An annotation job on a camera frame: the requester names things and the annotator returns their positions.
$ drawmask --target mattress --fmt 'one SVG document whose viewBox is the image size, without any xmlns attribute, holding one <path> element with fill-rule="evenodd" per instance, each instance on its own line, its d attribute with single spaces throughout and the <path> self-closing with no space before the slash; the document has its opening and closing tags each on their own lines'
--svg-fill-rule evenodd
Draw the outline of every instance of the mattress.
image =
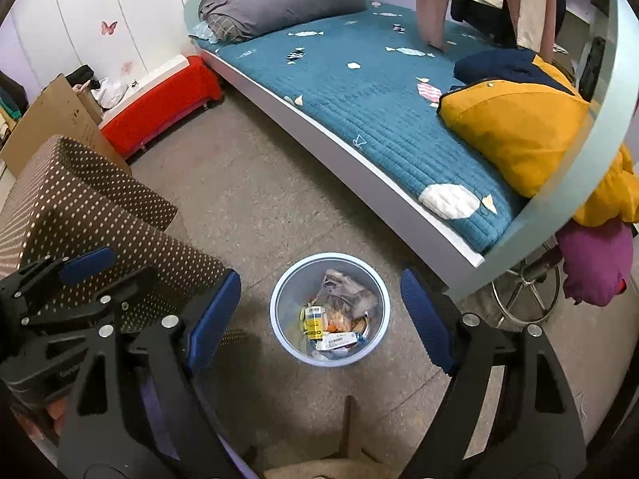
<svg viewBox="0 0 639 479">
<path fill-rule="evenodd" d="M 437 115 L 440 92 L 462 85 L 455 62 L 489 48 L 473 33 L 446 23 L 444 54 L 421 40 L 414 11 L 369 2 L 246 43 L 199 45 L 359 150 L 484 253 L 525 201 Z"/>
</svg>

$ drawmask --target floor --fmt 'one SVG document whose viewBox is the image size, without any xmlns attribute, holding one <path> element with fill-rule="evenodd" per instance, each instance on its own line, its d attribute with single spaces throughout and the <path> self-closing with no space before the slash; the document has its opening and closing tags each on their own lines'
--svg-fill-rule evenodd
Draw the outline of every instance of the floor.
<svg viewBox="0 0 639 479">
<path fill-rule="evenodd" d="M 399 295 L 401 271 L 416 256 L 394 232 L 304 148 L 245 97 L 226 100 L 163 135 L 133 163 L 133 175 L 175 203 L 172 235 L 220 257 L 242 276 L 231 327 L 245 344 L 222 348 L 199 381 L 232 443 L 254 445 L 258 470 L 336 451 L 346 395 L 362 412 L 363 443 L 400 470 L 433 419 L 448 379 L 428 359 Z M 268 316 L 277 279 L 322 251 L 350 253 L 389 288 L 389 330 L 360 363 L 325 370 L 280 347 Z M 488 290 L 461 310 L 495 316 Z M 621 383 L 639 331 L 639 300 L 628 291 L 608 308 L 565 299 L 544 326 L 564 366 L 586 439 Z M 469 454 L 481 451 L 500 384 L 495 369 Z"/>
</svg>

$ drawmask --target screw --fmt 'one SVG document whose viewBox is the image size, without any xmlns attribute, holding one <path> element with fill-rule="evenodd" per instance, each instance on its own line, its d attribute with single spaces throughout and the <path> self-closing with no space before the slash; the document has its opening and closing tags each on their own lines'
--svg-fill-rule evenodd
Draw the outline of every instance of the screw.
<svg viewBox="0 0 639 479">
<path fill-rule="evenodd" d="M 167 315 L 162 319 L 162 326 L 165 328 L 173 328 L 180 322 L 180 318 L 177 315 Z"/>
<path fill-rule="evenodd" d="M 528 325 L 526 330 L 528 330 L 529 334 L 531 334 L 532 336 L 541 336 L 541 334 L 544 332 L 541 328 L 539 328 L 538 325 Z"/>
<path fill-rule="evenodd" d="M 475 313 L 467 313 L 461 318 L 461 322 L 471 328 L 474 328 L 479 325 L 479 317 L 475 315 Z"/>
<path fill-rule="evenodd" d="M 102 338 L 107 338 L 108 336 L 113 335 L 113 331 L 115 331 L 113 329 L 113 326 L 104 325 L 100 329 L 98 329 L 98 335 L 100 335 Z"/>
</svg>

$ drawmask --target bed frame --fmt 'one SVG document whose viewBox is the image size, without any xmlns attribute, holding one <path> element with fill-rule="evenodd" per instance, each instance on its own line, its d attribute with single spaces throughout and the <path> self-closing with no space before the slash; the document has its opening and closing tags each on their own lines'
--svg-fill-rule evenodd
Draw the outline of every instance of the bed frame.
<svg viewBox="0 0 639 479">
<path fill-rule="evenodd" d="M 446 283 L 458 302 L 490 283 L 541 246 L 599 184 L 624 140 L 639 93 L 639 22 L 627 0 L 610 0 L 609 17 L 597 12 L 591 39 L 606 51 L 589 114 L 557 171 L 484 256 L 380 169 L 335 134 L 216 55 L 204 61 L 246 95 L 338 176 Z M 577 75 L 583 72 L 586 45 Z"/>
</svg>

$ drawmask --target label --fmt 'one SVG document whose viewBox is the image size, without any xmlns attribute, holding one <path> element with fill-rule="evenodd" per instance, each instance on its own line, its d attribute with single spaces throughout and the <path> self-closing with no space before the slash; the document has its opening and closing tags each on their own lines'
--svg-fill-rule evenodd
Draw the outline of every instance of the label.
<svg viewBox="0 0 639 479">
<path fill-rule="evenodd" d="M 311 306 L 304 310 L 306 317 L 306 334 L 311 340 L 321 340 L 324 335 L 324 315 L 325 308 L 323 306 Z"/>
<path fill-rule="evenodd" d="M 345 345 L 351 345 L 357 342 L 357 333 L 347 331 L 346 333 L 329 333 L 324 339 L 317 342 L 316 349 L 318 351 L 330 351 L 331 349 L 339 349 Z"/>
</svg>

